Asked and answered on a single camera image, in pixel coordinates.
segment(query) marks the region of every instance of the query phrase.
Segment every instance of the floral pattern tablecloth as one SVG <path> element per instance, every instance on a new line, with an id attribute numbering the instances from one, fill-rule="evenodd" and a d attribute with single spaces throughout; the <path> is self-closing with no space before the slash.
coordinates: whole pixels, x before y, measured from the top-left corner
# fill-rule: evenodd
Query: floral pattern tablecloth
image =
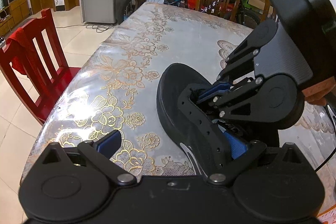
<path id="1" fill-rule="evenodd" d="M 187 157 L 159 122 L 159 78 L 171 63 L 179 62 L 214 82 L 225 67 L 224 59 L 251 31 L 212 15 L 145 3 L 99 46 L 72 80 L 44 124 L 22 177 L 48 143 L 74 147 L 114 129 L 122 134 L 122 146 L 111 160 L 138 180 L 142 175 L 193 175 Z M 279 134 L 281 144 L 295 142 L 314 168 L 336 146 L 324 109 L 309 104 L 296 125 Z M 335 157 L 319 176 L 327 192 L 323 211 L 336 200 Z"/>

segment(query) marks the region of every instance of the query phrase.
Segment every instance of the refrigerator door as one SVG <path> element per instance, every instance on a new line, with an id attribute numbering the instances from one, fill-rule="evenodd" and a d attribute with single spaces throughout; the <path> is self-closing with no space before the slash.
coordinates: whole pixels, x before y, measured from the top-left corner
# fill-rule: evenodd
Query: refrigerator door
<path id="1" fill-rule="evenodd" d="M 83 22 L 115 23 L 115 0 L 80 0 Z"/>

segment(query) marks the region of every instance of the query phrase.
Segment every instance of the cardboard box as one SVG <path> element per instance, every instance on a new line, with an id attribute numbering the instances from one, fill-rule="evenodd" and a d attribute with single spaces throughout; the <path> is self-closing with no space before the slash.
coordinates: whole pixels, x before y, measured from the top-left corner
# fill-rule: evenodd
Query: cardboard box
<path id="1" fill-rule="evenodd" d="M 261 10 L 261 13 L 263 13 L 264 7 L 265 7 L 265 0 L 249 0 L 248 4 L 251 6 L 254 6 Z M 270 16 L 273 12 L 273 7 L 271 6 L 269 8 L 268 16 Z"/>

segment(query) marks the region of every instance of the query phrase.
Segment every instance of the red wooden chair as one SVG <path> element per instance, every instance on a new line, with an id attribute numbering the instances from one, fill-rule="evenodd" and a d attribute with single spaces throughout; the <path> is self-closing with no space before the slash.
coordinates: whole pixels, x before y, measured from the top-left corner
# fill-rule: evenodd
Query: red wooden chair
<path id="1" fill-rule="evenodd" d="M 43 124 L 53 109 L 56 101 L 62 95 L 63 91 L 69 85 L 80 68 L 68 66 L 58 39 L 51 10 L 42 10 L 41 14 L 42 18 L 35 18 L 22 27 L 24 34 L 28 38 L 29 42 L 32 43 L 33 47 L 30 47 L 30 51 L 28 51 L 27 48 L 22 46 L 21 41 L 18 41 L 17 39 L 16 41 L 11 41 L 4 51 L 0 50 L 0 69 L 16 95 L 20 98 L 29 112 L 40 124 Z M 52 51 L 59 66 L 58 70 L 55 70 L 51 61 L 42 36 L 43 30 L 46 30 L 47 32 Z M 15 37 L 16 32 L 18 32 L 18 30 L 16 30 L 11 37 Z M 43 56 L 44 62 L 51 75 L 51 79 L 49 78 L 36 51 L 33 38 L 36 38 L 41 55 Z M 13 60 L 19 60 L 24 72 L 39 93 L 40 96 L 36 102 L 33 102 L 30 98 L 11 68 L 10 62 Z"/>

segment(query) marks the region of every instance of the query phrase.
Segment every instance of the person's hand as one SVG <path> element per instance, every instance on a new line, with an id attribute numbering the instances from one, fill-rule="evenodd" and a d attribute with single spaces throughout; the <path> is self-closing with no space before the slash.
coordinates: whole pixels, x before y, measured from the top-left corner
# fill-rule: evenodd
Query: person's hand
<path id="1" fill-rule="evenodd" d="M 320 83 L 317 83 L 316 85 L 306 88 L 302 91 L 302 93 L 308 103 L 312 105 L 325 106 L 327 101 L 324 96 L 331 92 L 335 85 L 335 77 L 330 77 Z"/>

